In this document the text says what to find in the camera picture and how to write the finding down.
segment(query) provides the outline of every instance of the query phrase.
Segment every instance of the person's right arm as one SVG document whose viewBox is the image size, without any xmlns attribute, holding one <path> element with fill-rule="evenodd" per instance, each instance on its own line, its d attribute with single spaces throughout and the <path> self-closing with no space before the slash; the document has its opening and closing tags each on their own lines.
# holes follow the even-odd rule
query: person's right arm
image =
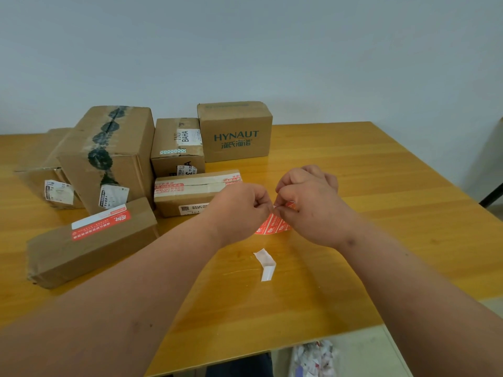
<svg viewBox="0 0 503 377">
<path fill-rule="evenodd" d="M 295 168 L 276 192 L 275 214 L 347 260 L 415 377 L 503 375 L 503 320 L 352 210 L 335 176 Z"/>
</svg>

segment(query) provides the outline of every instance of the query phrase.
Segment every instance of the hand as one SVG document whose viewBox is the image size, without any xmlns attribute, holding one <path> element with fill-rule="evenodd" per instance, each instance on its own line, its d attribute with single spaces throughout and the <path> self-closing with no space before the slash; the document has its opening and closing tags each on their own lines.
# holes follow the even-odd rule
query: hand
<svg viewBox="0 0 503 377">
<path fill-rule="evenodd" d="M 223 188 L 199 216 L 216 227 L 224 247 L 254 234 L 272 211 L 262 185 L 237 182 Z"/>
<path fill-rule="evenodd" d="M 351 241 L 351 232 L 361 218 L 338 196 L 337 178 L 317 165 L 293 168 L 276 186 L 274 214 L 279 215 L 307 240 L 336 248 Z M 293 201 L 295 211 L 284 206 Z"/>
</svg>

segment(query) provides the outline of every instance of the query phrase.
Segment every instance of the folded white paper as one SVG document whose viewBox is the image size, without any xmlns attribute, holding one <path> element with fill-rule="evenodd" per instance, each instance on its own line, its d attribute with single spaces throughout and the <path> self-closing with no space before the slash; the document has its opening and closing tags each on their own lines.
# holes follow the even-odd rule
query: folded white paper
<svg viewBox="0 0 503 377">
<path fill-rule="evenodd" d="M 269 255 L 266 249 L 261 249 L 259 252 L 254 254 L 264 268 L 264 271 L 262 272 L 262 281 L 271 280 L 274 274 L 274 269 L 276 268 L 276 262 L 274 262 L 273 257 Z"/>
</svg>

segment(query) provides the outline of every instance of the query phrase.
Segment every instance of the brown cardboard box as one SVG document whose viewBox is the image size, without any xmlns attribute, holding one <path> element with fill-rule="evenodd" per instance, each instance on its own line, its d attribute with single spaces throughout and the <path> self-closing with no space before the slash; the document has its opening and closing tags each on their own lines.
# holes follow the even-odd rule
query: brown cardboard box
<svg viewBox="0 0 503 377">
<path fill-rule="evenodd" d="M 80 119 L 57 158 L 89 214 L 141 197 L 152 204 L 153 139 L 148 107 L 91 107 Z"/>
<path fill-rule="evenodd" d="M 159 237 L 156 225 L 140 198 L 41 234 L 28 241 L 28 279 L 58 287 L 141 250 Z"/>
<path fill-rule="evenodd" d="M 207 163 L 269 154 L 273 116 L 264 103 L 198 104 L 197 114 Z"/>
<path fill-rule="evenodd" d="M 204 173 L 199 119 L 157 119 L 150 160 L 155 177 Z"/>
<path fill-rule="evenodd" d="M 57 209 L 83 208 L 56 154 L 71 128 L 49 130 L 20 159 L 15 174 L 40 199 Z"/>
<path fill-rule="evenodd" d="M 225 185 L 240 181 L 236 169 L 160 177 L 155 180 L 154 202 L 163 217 L 198 214 Z"/>
</svg>

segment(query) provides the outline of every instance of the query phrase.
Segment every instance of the dark pants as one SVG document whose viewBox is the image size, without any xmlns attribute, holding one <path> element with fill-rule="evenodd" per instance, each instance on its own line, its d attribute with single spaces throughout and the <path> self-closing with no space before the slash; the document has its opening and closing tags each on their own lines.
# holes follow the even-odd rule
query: dark pants
<svg viewBox="0 0 503 377">
<path fill-rule="evenodd" d="M 211 365 L 206 368 L 206 377 L 273 377 L 271 354 L 262 353 Z"/>
</svg>

